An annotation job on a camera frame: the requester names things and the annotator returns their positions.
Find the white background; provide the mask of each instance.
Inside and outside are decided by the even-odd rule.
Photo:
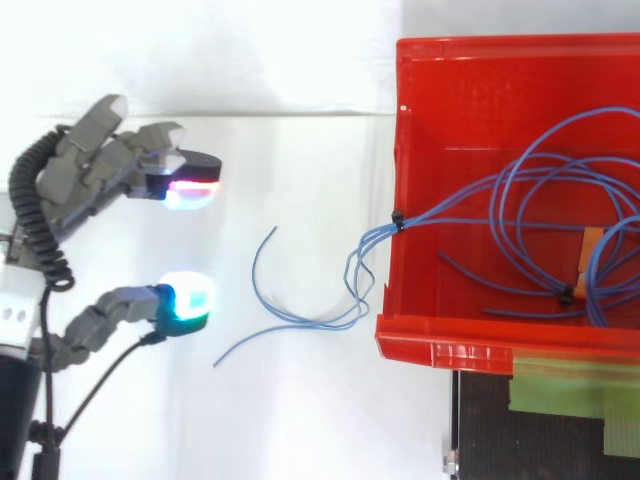
[[[5,112],[395,112],[409,36],[620,32],[637,0],[21,0],[0,19]]]
[[[399,38],[631,31],[639,15],[637,0],[13,2],[0,18],[2,171],[54,123],[36,117],[76,116],[105,93],[134,115],[388,114]],[[65,245],[78,285],[53,298],[52,323],[62,332],[103,292],[177,269],[215,279],[217,311],[121,367],[65,442],[61,479],[441,479],[448,373],[381,359],[373,316],[340,334],[273,334],[211,366],[276,324],[250,284],[274,224],[265,293],[309,315],[344,306],[345,256],[391,211],[393,117],[179,120],[187,148],[224,160],[219,197],[183,214],[122,200],[92,220]],[[387,245],[374,312],[388,261]],[[147,328],[124,325],[57,376],[59,423]]]
[[[346,332],[272,333],[212,367],[236,340],[280,324],[251,286],[253,256],[274,225],[258,270],[264,293],[314,317],[348,305],[346,256],[392,210],[395,119],[177,120],[189,129],[186,148],[225,161],[219,195],[195,212],[120,199],[91,219],[64,244],[77,285],[52,297],[52,329],[102,293],[167,271],[213,278],[216,308],[202,332],[144,348],[116,371],[65,441],[61,480],[442,479],[449,372],[381,358],[375,315]],[[52,124],[23,124],[10,158]],[[378,313],[389,244],[370,260]],[[57,423],[149,329],[122,325],[85,365],[55,376]]]

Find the white table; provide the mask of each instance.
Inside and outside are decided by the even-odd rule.
[[[183,269],[215,280],[216,311],[204,331],[142,349],[119,368],[65,441],[61,480],[442,479],[449,372],[382,359],[373,314],[341,333],[269,334],[212,368],[236,340],[280,324],[251,286],[254,253],[274,225],[259,265],[264,293],[310,316],[347,305],[346,255],[390,219],[394,117],[175,120],[189,129],[183,147],[223,160],[218,197],[197,212],[120,199],[92,219],[64,245],[78,282],[54,295],[52,327],[61,333],[109,289]],[[5,175],[54,123],[13,124]],[[389,244],[370,260],[377,313]],[[58,424],[148,330],[122,325],[88,363],[56,375]]]

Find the green tape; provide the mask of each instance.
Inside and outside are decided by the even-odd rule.
[[[604,453],[640,458],[640,388],[605,389]]]
[[[515,358],[509,409],[604,419],[604,453],[640,458],[640,367]]]
[[[603,389],[590,380],[514,376],[509,408],[519,412],[603,418]]]

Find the coiled black cable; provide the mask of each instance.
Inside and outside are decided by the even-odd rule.
[[[18,157],[9,177],[9,197],[18,224],[24,230],[47,286],[55,292],[71,289],[75,279],[44,215],[36,180],[49,158],[55,156],[56,145],[64,135],[64,131],[58,129],[40,138]]]

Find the loose blue wire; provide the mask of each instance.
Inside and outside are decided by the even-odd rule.
[[[458,192],[454,193],[452,196],[448,197],[447,199],[443,200],[442,202],[440,202],[438,205],[436,205],[435,207],[431,208],[430,210],[427,210],[426,212],[424,212],[422,215],[419,215],[418,217],[414,217],[414,218],[410,218],[408,220],[405,221],[404,225],[405,228],[413,228],[416,226],[423,226],[423,225],[431,225],[431,224],[435,224],[435,223],[446,223],[446,222],[450,222],[450,223],[480,223],[480,224],[488,224],[491,228],[492,231],[492,235],[494,236],[494,239],[498,245],[498,247],[501,249],[502,253],[505,255],[505,257],[507,259],[509,259],[509,261],[518,269],[520,270],[525,276],[527,276],[528,278],[530,278],[534,283],[538,284],[539,286],[543,287],[545,289],[545,291],[543,292],[532,292],[532,291],[526,291],[526,290],[519,290],[519,289],[512,289],[510,287],[504,287],[498,284],[495,284],[493,282],[489,282],[473,273],[471,273],[470,271],[464,269],[464,267],[462,267],[461,265],[457,264],[456,262],[454,262],[452,259],[450,259],[448,256],[440,253],[440,256],[445,259],[445,261],[447,261],[449,264],[451,264],[452,266],[454,266],[456,269],[458,269],[459,271],[461,271],[462,273],[464,273],[465,275],[469,276],[470,278],[473,278],[476,281],[479,281],[481,283],[484,283],[485,285],[491,286],[492,288],[496,288],[499,290],[503,290],[503,291],[507,291],[510,293],[519,293],[519,294],[526,294],[526,295],[534,295],[534,296],[552,296],[554,294],[559,293],[559,291],[561,291],[562,287],[564,286],[564,284],[559,281],[558,279],[553,278],[551,275],[549,275],[547,272],[544,272],[542,269],[540,269],[537,265],[535,265],[532,261],[531,258],[529,256],[529,254],[526,251],[526,248],[524,247],[524,242],[522,242],[522,238],[521,238],[521,229],[527,228],[527,227],[533,227],[533,228],[557,228],[557,229],[565,229],[565,230],[577,230],[577,229],[584,229],[583,226],[577,226],[577,225],[553,225],[553,224],[535,224],[535,223],[525,223],[522,222],[522,215],[520,214],[520,212],[524,211],[524,206],[526,206],[526,203],[528,202],[528,199],[533,195],[533,193],[531,193],[531,190],[529,191],[529,195],[528,198],[526,200],[526,202],[523,202],[523,205],[521,205],[520,210],[519,210],[519,215],[518,218],[515,222],[513,221],[508,221],[504,219],[504,209],[505,209],[505,204],[506,204],[506,198],[508,196],[511,184],[513,182],[523,182],[523,181],[533,181],[533,180],[537,180],[538,183],[536,184],[537,186],[534,187],[535,190],[537,190],[538,188],[540,188],[540,186],[542,184],[544,184],[546,181],[579,181],[579,182],[583,182],[583,183],[591,183],[591,184],[595,184],[598,186],[601,186],[602,188],[605,189],[605,191],[607,191],[607,193],[609,194],[612,203],[614,204],[614,208],[616,209],[616,213],[618,213],[618,216],[620,218],[620,216],[622,215],[622,212],[620,210],[619,207],[619,203],[617,203],[617,199],[616,196],[620,197],[626,204],[627,206],[629,206],[629,208],[636,213],[638,213],[637,208],[635,207],[635,205],[629,201],[628,197],[626,197],[619,189],[613,187],[611,184],[615,184],[625,190],[627,190],[628,192],[630,192],[634,197],[636,197],[636,199],[640,199],[640,194],[638,194],[636,191],[634,191],[631,187],[629,187],[628,185],[624,184],[623,182],[620,182],[617,179],[614,179],[612,177],[609,177],[607,175],[604,174],[600,174],[597,172],[594,172],[593,170],[591,170],[590,168],[588,168],[586,165],[583,165],[584,163],[589,163],[589,162],[593,162],[596,161],[594,158],[591,159],[582,159],[582,160],[573,160],[570,157],[566,157],[566,156],[562,156],[562,155],[558,155],[558,154],[549,154],[549,153],[532,153],[533,150],[535,150],[535,148],[537,148],[537,146],[539,146],[546,138],[548,138],[550,135],[552,135],[553,133],[555,133],[556,131],[558,131],[559,129],[563,128],[564,126],[568,125],[569,123],[572,123],[574,121],[580,120],[582,118],[587,118],[589,116],[592,115],[597,115],[597,114],[601,114],[601,113],[608,113],[608,112],[622,112],[622,113],[628,113],[631,114],[637,118],[640,118],[640,112],[636,112],[632,109],[628,109],[626,107],[605,107],[605,108],[601,108],[601,109],[596,109],[596,110],[592,110],[589,112],[584,112],[582,114],[578,114],[578,115],[574,115],[573,117],[570,117],[567,120],[564,120],[563,122],[560,122],[559,124],[557,124],[555,127],[549,129],[547,132],[545,132],[542,136],[540,136],[536,141],[534,141],[528,148],[527,150],[525,150],[525,152],[519,157],[518,160],[515,160],[514,162],[512,162],[511,164],[507,165],[507,167],[505,167],[505,169],[503,169],[499,174],[496,175],[490,175],[488,177],[485,177],[481,180],[478,180],[476,182],[473,182],[469,185],[467,185],[466,187],[462,188],[461,190],[459,190]],[[563,160],[566,163],[568,163],[568,165],[565,165],[564,167],[558,167],[558,168],[552,168],[552,167],[541,167],[541,168],[537,168],[537,169],[526,169],[526,170],[519,170],[520,166],[522,165],[522,163],[524,163],[525,160],[527,159],[531,159],[531,158],[556,158],[559,160]],[[633,162],[629,159],[622,159],[622,158],[618,158],[618,157],[601,157],[601,158],[609,158],[611,159],[611,161],[614,161],[613,159],[615,158],[615,161],[620,162],[620,163],[627,163],[630,165],[633,165],[635,167],[637,167],[637,163]],[[540,173],[547,173],[546,176],[542,176],[542,175],[538,175]],[[571,174],[579,174],[579,175],[588,175],[592,178],[584,178],[584,177],[575,177],[575,176],[567,176],[564,173],[571,173]],[[495,202],[497,200],[498,197],[498,192],[500,191],[500,189],[502,188],[502,195],[500,197],[500,202],[499,202],[499,207],[498,207],[498,216],[497,219],[495,218]],[[491,195],[491,201],[490,201],[490,206],[489,206],[489,219],[485,220],[485,219],[464,219],[464,218],[430,218],[436,215],[439,215],[441,213],[443,213],[444,211],[452,208],[453,206],[459,204],[460,202],[462,202],[463,200],[465,200],[466,198],[468,198],[471,195],[474,195],[480,191],[484,191],[484,190],[488,190],[488,189],[492,189],[492,195]],[[640,292],[631,294],[631,295],[627,295],[626,297],[623,297],[622,299],[619,299],[615,302],[611,302],[609,304],[605,304],[604,306],[600,306],[600,304],[598,303],[596,297],[597,296],[611,296],[611,295],[617,295],[620,294],[624,291],[632,291],[634,289],[638,289],[638,286],[630,286],[632,283],[634,283],[632,280],[628,280],[626,282],[623,282],[623,284],[619,284],[617,286],[614,287],[605,287],[605,288],[601,288],[598,289],[597,286],[595,285],[596,280],[601,280],[602,278],[604,278],[604,276],[606,276],[608,273],[610,273],[611,271],[613,271],[615,268],[617,268],[618,266],[620,266],[621,264],[623,264],[625,261],[629,260],[630,258],[633,257],[633,255],[635,255],[635,253],[637,252],[631,252],[629,254],[626,254],[623,258],[618,259],[616,261],[614,261],[614,257],[617,255],[618,250],[620,248],[620,243],[622,241],[622,237],[623,237],[623,233],[624,231],[627,230],[632,230],[632,231],[636,231],[636,230],[640,230],[637,228],[629,228],[627,227],[627,225],[629,223],[632,222],[619,222],[618,224],[615,224],[612,227],[606,227],[608,228],[607,234],[605,235],[605,237],[607,238],[607,241],[604,241],[605,237],[603,237],[602,241],[599,243],[602,245],[606,245],[606,243],[614,236],[614,235],[618,235],[618,243],[616,245],[616,247],[614,247],[614,253],[610,256],[608,263],[605,265],[605,268],[603,268],[603,270],[600,272],[600,274],[598,274],[597,272],[597,266],[595,268],[595,277],[594,279],[591,279],[590,277],[588,277],[587,280],[587,288],[591,289],[590,290],[590,295],[588,296],[588,298],[591,300],[591,303],[587,303],[587,310],[585,311],[575,311],[575,312],[561,312],[561,313],[546,313],[546,314],[536,314],[536,313],[527,313],[527,312],[505,312],[505,311],[501,311],[501,310],[494,310],[494,309],[485,309],[484,311],[487,313],[492,313],[495,315],[509,315],[509,316],[520,316],[522,318],[539,318],[539,319],[551,319],[551,318],[569,318],[571,316],[582,316],[585,313],[588,313],[590,318],[593,314],[593,316],[595,317],[595,321],[598,325],[606,325],[606,320],[604,319],[604,314],[602,313],[603,309],[608,309],[611,308],[613,306],[622,304],[626,301],[629,301],[632,298],[635,298],[636,296],[640,296]],[[522,250],[518,250],[515,245],[511,242],[509,236],[507,235],[505,226],[506,225],[515,225],[516,226],[516,235],[518,237],[518,243],[520,244],[520,247]],[[349,291],[350,295],[352,296],[352,298],[354,298],[355,300],[355,304],[349,308],[346,312],[344,312],[341,315],[338,315],[337,317],[334,317],[332,319],[329,320],[310,320],[310,319],[306,319],[304,317],[300,317],[297,315],[293,315],[289,312],[285,312],[283,310],[280,310],[278,308],[276,308],[275,306],[273,306],[272,304],[270,304],[269,302],[267,302],[264,297],[262,296],[262,294],[260,293],[260,291],[258,290],[257,287],[257,283],[256,283],[256,278],[255,278],[255,272],[256,272],[256,265],[257,265],[257,260],[258,257],[260,255],[260,253],[262,252],[262,249],[264,248],[264,245],[266,244],[266,242],[271,238],[271,236],[273,235],[273,233],[275,232],[276,228],[274,228],[269,235],[267,235],[267,237],[263,240],[263,242],[261,243],[260,247],[258,248],[258,251],[256,252],[256,256],[254,258],[254,262],[253,262],[253,268],[252,268],[252,281],[253,281],[253,287],[254,287],[254,291],[256,293],[256,296],[258,297],[259,301],[262,303],[262,305],[267,309],[267,311],[269,311],[270,313],[272,313],[273,315],[275,315],[276,317],[287,321],[289,323],[291,323],[290,325],[282,325],[282,326],[276,326],[276,327],[271,327],[265,330],[261,330],[259,332],[256,332],[252,335],[250,335],[249,337],[246,337],[242,340],[240,340],[239,342],[237,342],[236,344],[234,344],[230,349],[228,349],[221,357],[220,359],[218,359],[218,361],[216,361],[216,363],[214,364],[214,366],[217,366],[220,364],[220,362],[222,360],[224,360],[233,350],[235,350],[237,347],[239,347],[240,345],[244,344],[245,342],[256,338],[257,336],[272,332],[272,331],[278,331],[278,330],[284,330],[284,329],[321,329],[321,330],[345,330],[348,328],[351,328],[353,325],[355,325],[355,323],[362,318],[363,316],[367,315],[370,312],[370,307],[367,304],[367,302],[365,301],[365,298],[367,297],[367,295],[369,294],[369,292],[371,291],[371,289],[373,288],[374,284],[375,284],[375,276],[373,275],[373,273],[371,272],[371,270],[366,266],[366,264],[364,263],[364,258],[366,257],[366,255],[371,251],[371,249],[373,249],[376,245],[378,245],[380,242],[386,240],[387,238],[395,235],[397,233],[397,228],[394,224],[388,224],[388,225],[383,225],[380,227],[376,227],[368,232],[366,232],[365,234],[363,234],[363,236],[360,239],[360,242],[358,244],[358,247],[349,254],[349,256],[347,257],[347,261],[346,261],[346,265],[345,265],[345,271],[343,274],[343,282],[347,288],[347,290]],[[505,246],[502,244],[502,240],[501,237],[499,235],[499,233],[502,235],[502,239],[505,240],[507,246],[516,253],[516,255],[521,258],[521,260],[524,261],[525,265],[527,265],[528,267],[532,268],[534,271],[537,271],[544,280],[540,280],[537,277],[535,277],[534,275],[532,275],[529,271],[527,271],[525,268],[523,268],[519,262],[517,262],[509,253],[509,251],[507,250],[507,248],[505,248]],[[353,260],[357,259],[355,267],[353,268],[353,276],[352,276],[352,285],[353,287],[350,285],[349,282],[349,272],[351,270],[352,267],[352,262]],[[365,274],[369,277],[370,282],[369,285],[367,286],[367,288],[365,289],[364,293],[362,295],[360,295],[359,292],[359,275],[361,270],[365,271]],[[352,318],[349,321],[345,321],[345,323],[342,324],[336,324],[336,322],[345,319],[346,317],[349,316],[350,313],[357,311],[357,314],[354,318]]]

